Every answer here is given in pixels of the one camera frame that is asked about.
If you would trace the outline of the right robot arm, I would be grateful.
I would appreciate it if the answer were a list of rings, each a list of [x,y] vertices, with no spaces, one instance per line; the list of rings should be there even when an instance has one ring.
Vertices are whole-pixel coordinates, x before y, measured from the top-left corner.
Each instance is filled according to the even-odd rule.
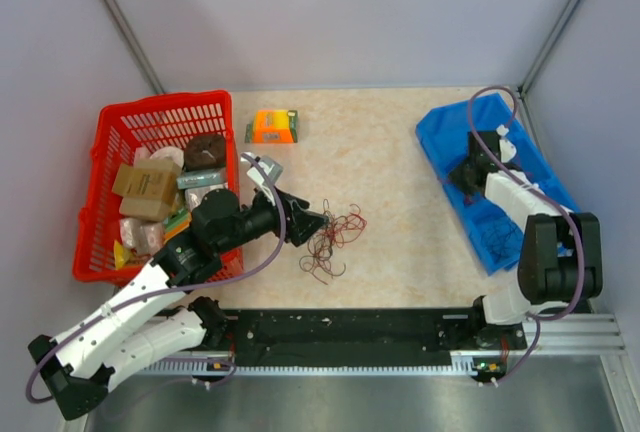
[[[505,129],[465,131],[456,145],[445,192],[485,270],[516,270],[503,289],[474,300],[469,340],[490,347],[503,327],[599,295],[599,221],[575,209],[531,140]]]

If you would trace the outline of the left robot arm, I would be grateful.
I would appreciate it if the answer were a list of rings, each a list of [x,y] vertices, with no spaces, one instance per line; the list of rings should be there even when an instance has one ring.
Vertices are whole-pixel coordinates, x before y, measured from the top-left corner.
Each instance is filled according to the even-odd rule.
[[[153,363],[201,345],[220,346],[228,319],[212,299],[198,297],[161,323],[150,320],[197,286],[214,285],[227,252],[269,233],[281,244],[299,247],[327,222],[307,201],[283,191],[258,191],[248,206],[227,189],[208,193],[192,211],[189,226],[109,301],[68,331],[40,335],[29,344],[50,400],[72,421]]]

